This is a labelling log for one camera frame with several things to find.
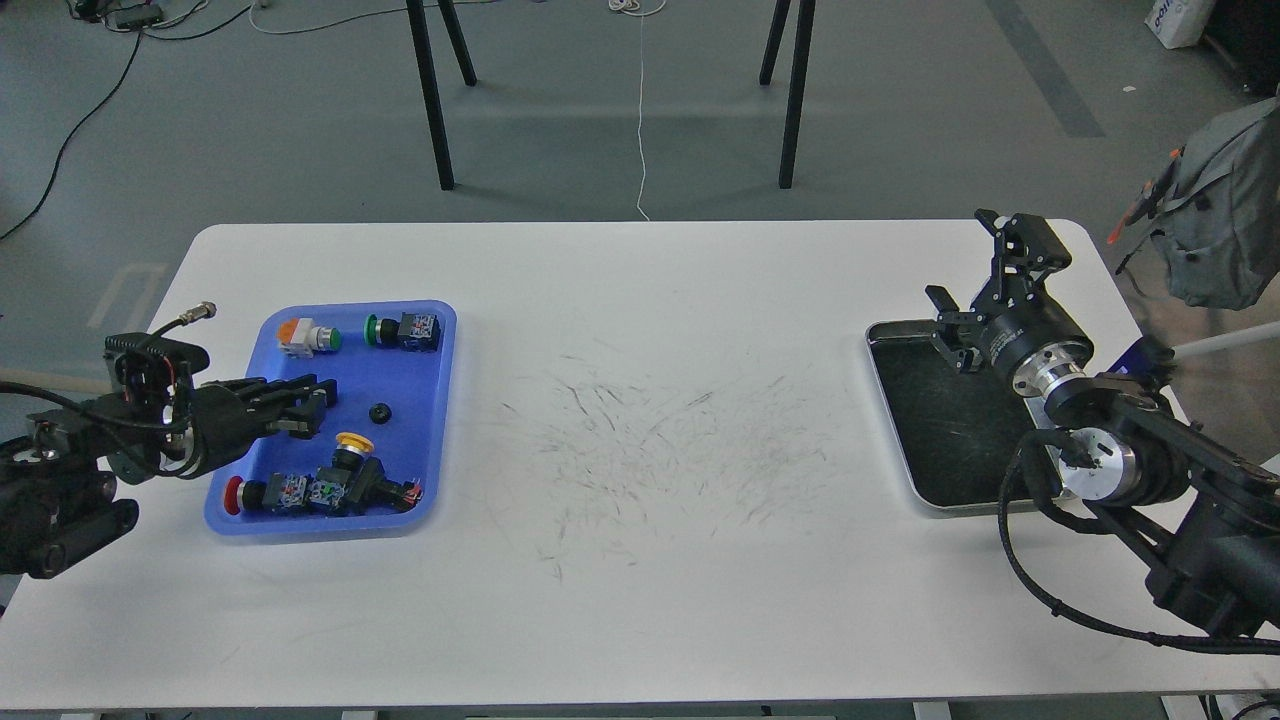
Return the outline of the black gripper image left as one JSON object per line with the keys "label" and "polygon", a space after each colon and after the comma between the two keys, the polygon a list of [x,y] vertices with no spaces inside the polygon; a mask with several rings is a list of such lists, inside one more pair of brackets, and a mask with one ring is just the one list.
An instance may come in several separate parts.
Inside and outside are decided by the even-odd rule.
{"label": "black gripper image left", "polygon": [[[305,405],[319,397],[323,405]],[[319,433],[339,393],[333,379],[300,375],[280,380],[220,380],[183,389],[172,418],[188,424],[187,457],[174,477],[200,477],[243,457],[259,439],[284,432],[297,439]],[[280,409],[274,416],[268,407]]]}

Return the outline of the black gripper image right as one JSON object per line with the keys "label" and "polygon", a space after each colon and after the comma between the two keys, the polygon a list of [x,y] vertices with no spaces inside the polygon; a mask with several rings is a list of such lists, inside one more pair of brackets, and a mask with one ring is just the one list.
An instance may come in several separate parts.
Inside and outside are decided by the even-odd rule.
{"label": "black gripper image right", "polygon": [[1047,398],[1083,378],[1094,354],[1073,316],[1042,292],[1073,256],[1043,217],[977,209],[975,219],[995,242],[989,279],[968,311],[945,287],[925,287],[936,310],[931,342],[957,373],[989,370],[1023,398]]}

